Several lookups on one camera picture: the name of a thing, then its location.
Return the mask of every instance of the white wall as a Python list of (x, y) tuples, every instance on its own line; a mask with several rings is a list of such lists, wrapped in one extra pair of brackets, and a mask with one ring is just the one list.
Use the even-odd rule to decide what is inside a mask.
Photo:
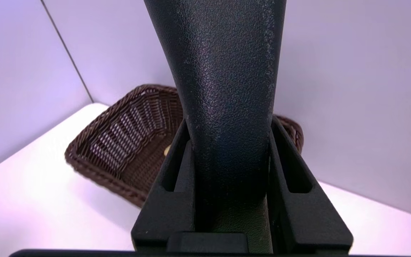
[(39, 0), (0, 0), (0, 162), (91, 103)]
[[(173, 85), (142, 0), (47, 6), (97, 101)], [(411, 1), (289, 0), (274, 112), (318, 179), (411, 212)]]
[(96, 102), (173, 78), (143, 0), (45, 1)]

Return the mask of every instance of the textured plastic surface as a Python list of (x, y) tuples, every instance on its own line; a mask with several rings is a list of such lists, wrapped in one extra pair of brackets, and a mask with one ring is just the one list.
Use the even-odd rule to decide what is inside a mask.
[(268, 208), (274, 253), (349, 252), (353, 236), (273, 118)]
[(167, 252), (248, 253), (247, 237), (242, 233), (181, 232), (170, 236)]
[[(165, 252), (176, 232), (194, 231), (194, 166), (183, 122), (131, 231), (138, 252)], [(176, 188), (177, 181), (181, 187)]]
[(184, 108), (201, 200), (263, 197), (285, 2), (145, 4)]

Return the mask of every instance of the basket weave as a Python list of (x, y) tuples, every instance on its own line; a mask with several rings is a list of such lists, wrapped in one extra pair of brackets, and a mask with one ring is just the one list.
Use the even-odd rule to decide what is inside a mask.
[[(296, 122), (277, 116), (302, 151)], [(142, 85), (90, 123), (67, 147), (75, 171), (141, 207), (183, 120), (177, 89)]]

